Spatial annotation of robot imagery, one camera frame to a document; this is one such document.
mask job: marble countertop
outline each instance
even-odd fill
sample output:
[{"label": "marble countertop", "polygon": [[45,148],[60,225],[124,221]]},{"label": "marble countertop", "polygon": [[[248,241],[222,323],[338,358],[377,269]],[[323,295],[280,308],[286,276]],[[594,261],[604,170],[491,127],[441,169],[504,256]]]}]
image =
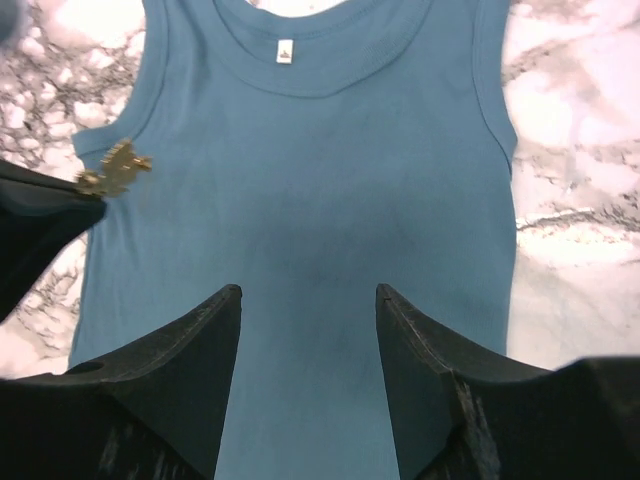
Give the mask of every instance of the marble countertop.
[{"label": "marble countertop", "polygon": [[[341,0],[260,1],[298,16]],[[72,179],[70,135],[113,121],[131,92],[144,11],[30,3],[27,35],[0,65],[0,155]],[[640,354],[640,0],[514,0],[503,79],[519,135],[509,355],[556,368]],[[0,377],[66,369],[84,252],[84,237],[69,245],[0,326]]]}]

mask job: armhole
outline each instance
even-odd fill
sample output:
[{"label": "armhole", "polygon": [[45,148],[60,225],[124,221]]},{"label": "armhole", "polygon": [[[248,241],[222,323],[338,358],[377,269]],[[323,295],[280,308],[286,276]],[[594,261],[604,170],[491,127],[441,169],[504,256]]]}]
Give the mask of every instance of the armhole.
[{"label": "armhole", "polygon": [[484,121],[511,160],[518,143],[502,89],[502,51],[510,0],[479,0],[474,25],[473,81]]},{"label": "armhole", "polygon": [[164,0],[143,0],[145,40],[140,67],[125,108],[111,124],[81,130],[72,137],[76,155],[95,168],[96,152],[106,152],[124,138],[135,139],[148,123],[164,83],[168,23]]}]

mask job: sleeveless shirt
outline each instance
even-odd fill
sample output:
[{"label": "sleeveless shirt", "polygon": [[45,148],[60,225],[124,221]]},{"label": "sleeveless shirt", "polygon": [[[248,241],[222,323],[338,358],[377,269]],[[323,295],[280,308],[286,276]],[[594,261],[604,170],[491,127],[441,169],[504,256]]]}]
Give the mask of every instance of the sleeveless shirt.
[{"label": "sleeveless shirt", "polygon": [[87,168],[129,137],[153,171],[90,232],[71,366],[238,284],[215,479],[398,479],[377,284],[506,348],[509,0],[348,0],[299,18],[244,0],[144,5],[129,103],[74,137]]}]

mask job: blue tank top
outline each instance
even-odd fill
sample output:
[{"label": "blue tank top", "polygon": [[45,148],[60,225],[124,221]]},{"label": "blue tank top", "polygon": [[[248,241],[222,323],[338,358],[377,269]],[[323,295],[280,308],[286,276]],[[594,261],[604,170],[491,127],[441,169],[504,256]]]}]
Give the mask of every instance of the blue tank top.
[{"label": "blue tank top", "polygon": [[216,480],[399,478],[376,285],[505,351],[509,0],[144,3],[127,107],[74,138],[96,168],[131,137],[153,171],[90,233],[71,366],[239,284]]}]

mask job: white tag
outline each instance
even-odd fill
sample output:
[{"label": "white tag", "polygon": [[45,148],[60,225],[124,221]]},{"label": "white tag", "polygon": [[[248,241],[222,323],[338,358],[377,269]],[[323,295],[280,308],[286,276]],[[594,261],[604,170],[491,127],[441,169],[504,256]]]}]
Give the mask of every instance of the white tag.
[{"label": "white tag", "polygon": [[293,62],[293,40],[278,40],[276,62],[289,64]]}]

